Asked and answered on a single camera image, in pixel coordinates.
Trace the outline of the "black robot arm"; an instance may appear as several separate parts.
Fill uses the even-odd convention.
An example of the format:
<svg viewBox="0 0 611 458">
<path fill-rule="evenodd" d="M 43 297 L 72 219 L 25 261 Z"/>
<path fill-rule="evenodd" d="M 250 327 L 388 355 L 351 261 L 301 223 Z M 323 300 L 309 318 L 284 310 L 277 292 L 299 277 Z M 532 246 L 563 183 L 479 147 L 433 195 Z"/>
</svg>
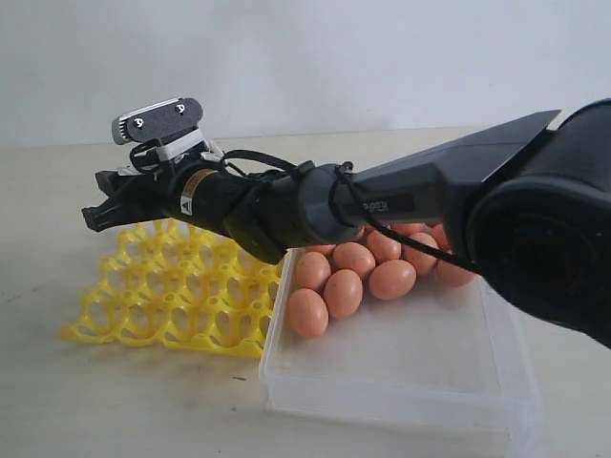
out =
<svg viewBox="0 0 611 458">
<path fill-rule="evenodd" d="M 200 130 L 187 97 L 113 121 L 127 166 L 100 171 L 105 200 L 87 227 L 178 219 L 234 240 L 266 263 L 291 248 L 339 244 L 364 225 L 444 225 L 433 255 L 481 276 L 539 320 L 610 343 L 610 103 L 556 129 L 555 111 L 528 114 L 358 172 L 350 162 L 293 164 L 224 151 Z"/>
</svg>

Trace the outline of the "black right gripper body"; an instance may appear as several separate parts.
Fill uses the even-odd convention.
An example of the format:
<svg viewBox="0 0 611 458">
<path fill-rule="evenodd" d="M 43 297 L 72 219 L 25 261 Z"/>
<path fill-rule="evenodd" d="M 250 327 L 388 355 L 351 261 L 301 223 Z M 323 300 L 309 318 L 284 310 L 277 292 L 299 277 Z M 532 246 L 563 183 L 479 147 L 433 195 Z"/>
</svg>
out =
<svg viewBox="0 0 611 458">
<path fill-rule="evenodd" d="M 137 220 L 177 219 L 216 234 L 248 191 L 248 179 L 203 163 L 137 178 Z"/>
</svg>

